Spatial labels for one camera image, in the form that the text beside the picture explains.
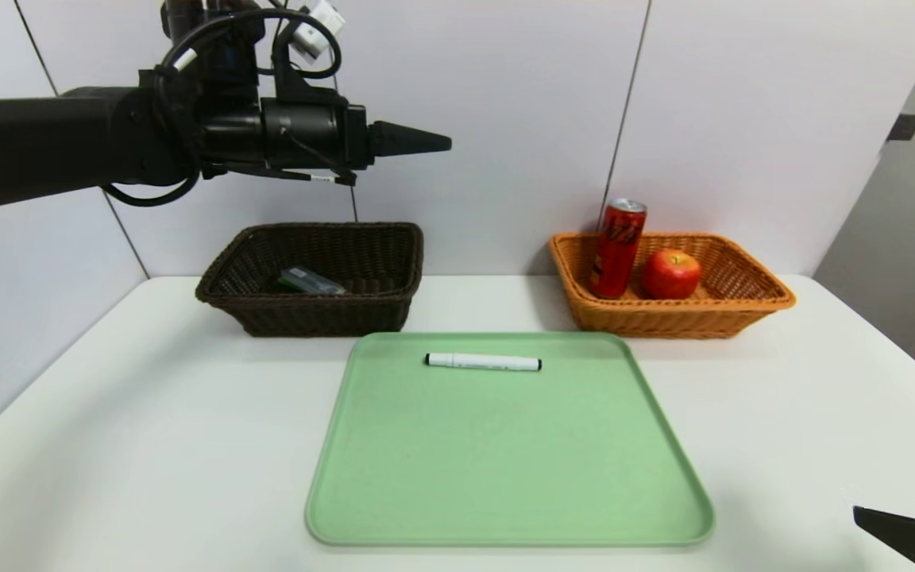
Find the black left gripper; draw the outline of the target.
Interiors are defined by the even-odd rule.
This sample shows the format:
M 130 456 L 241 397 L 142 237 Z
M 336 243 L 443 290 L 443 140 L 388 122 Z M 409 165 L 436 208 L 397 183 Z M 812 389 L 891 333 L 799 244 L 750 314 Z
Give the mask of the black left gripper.
M 368 126 L 367 144 L 362 107 L 271 98 L 262 99 L 261 104 L 264 156 L 275 168 L 364 170 L 372 156 L 443 153 L 453 148 L 453 140 L 446 135 L 386 121 Z

